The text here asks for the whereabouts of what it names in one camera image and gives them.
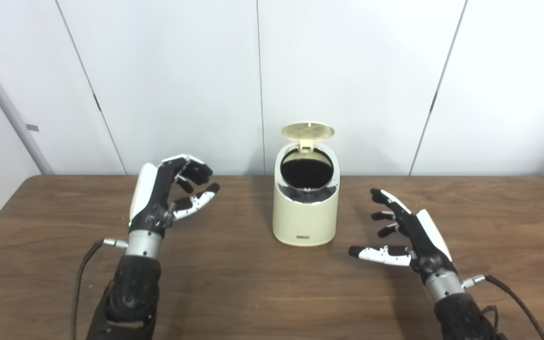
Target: black forearm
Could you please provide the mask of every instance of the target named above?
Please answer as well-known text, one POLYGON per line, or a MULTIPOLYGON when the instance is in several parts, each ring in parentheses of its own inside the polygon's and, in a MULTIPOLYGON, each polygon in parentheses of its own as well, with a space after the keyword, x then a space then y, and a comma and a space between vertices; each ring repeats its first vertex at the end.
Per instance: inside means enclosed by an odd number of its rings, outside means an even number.
POLYGON ((493 340, 494 327, 468 293, 449 295, 433 308, 444 340, 493 340))
POLYGON ((93 313, 87 340, 150 340, 157 320, 160 277, 157 260, 122 256, 93 313))

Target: cream trash can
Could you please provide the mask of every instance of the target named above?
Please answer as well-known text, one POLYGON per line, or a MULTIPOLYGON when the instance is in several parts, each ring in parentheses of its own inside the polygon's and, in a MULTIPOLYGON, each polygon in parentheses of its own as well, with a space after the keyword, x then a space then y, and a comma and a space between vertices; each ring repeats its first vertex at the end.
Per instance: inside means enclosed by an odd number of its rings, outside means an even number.
POLYGON ((274 165, 274 236, 291 246, 328 243, 335 236, 339 166, 335 153, 321 144, 335 131, 322 123, 295 123, 282 129, 294 140, 274 165))

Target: wood grain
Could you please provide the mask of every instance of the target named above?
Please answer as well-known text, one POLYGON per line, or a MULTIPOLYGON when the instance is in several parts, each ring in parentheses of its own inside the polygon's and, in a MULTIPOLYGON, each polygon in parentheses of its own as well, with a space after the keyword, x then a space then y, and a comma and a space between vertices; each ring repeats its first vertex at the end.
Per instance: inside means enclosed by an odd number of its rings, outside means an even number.
MULTIPOLYGON (((350 245, 381 243, 370 187, 427 208, 460 276, 497 276, 544 327, 544 178, 343 177, 337 236, 314 248, 272 236, 271 177, 216 180, 219 196, 177 222, 162 245, 156 340, 439 339, 416 274, 347 255, 350 245)), ((94 241, 126 237, 135 182, 38 176, 18 189, 0 212, 0 339, 68 338, 78 264, 94 241)), ((406 242, 393 235, 387 243, 406 242)), ((86 269, 80 338, 119 256, 103 248, 86 269)), ((490 284, 470 292, 481 307, 498 306, 511 340, 538 339, 508 295, 490 284)))

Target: robotic arm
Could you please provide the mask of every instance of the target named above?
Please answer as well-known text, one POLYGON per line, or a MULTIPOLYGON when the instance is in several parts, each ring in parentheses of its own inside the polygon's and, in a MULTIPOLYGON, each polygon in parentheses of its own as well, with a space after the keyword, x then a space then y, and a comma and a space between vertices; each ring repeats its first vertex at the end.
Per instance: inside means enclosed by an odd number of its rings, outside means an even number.
MULTIPOLYGON (((87 340, 150 340, 153 337, 161 276, 157 258, 165 230, 174 221, 199 211, 215 196, 220 185, 213 183, 203 192, 168 203, 170 188, 178 183, 184 191, 192 193, 188 180, 202 185, 212 174, 207 164, 185 154, 165 159, 158 167, 149 163, 143 166, 129 209, 128 241, 104 239, 102 242, 125 249, 125 254, 93 314, 87 340)), ((82 268, 77 276, 78 283, 82 268)), ((76 302, 73 306, 75 318, 76 302)), ((74 321, 72 340, 75 338, 74 321)))
POLYGON ((479 275, 461 282, 451 254, 426 210, 411 213, 399 199, 380 189, 371 189, 373 202, 384 204, 391 211, 371 215, 373 220, 393 223, 378 232, 383 238, 399 232, 410 239, 407 246, 349 248, 351 256, 390 265, 410 265, 421 276, 435 303, 434 313, 442 327, 444 340, 506 340, 486 319, 465 288, 485 280, 479 275))

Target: silver cylindrical wrist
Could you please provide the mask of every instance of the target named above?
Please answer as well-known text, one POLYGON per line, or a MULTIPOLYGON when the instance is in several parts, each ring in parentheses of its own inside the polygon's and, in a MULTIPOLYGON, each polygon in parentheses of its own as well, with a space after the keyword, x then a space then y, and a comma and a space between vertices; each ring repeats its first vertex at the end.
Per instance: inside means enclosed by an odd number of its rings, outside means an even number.
POLYGON ((453 271, 438 271, 425 280, 425 286, 429 291, 434 303, 441 299, 458 293, 465 293, 459 277, 453 271))
POLYGON ((126 255, 145 256, 157 260, 162 237, 148 230, 134 230, 129 233, 126 255))

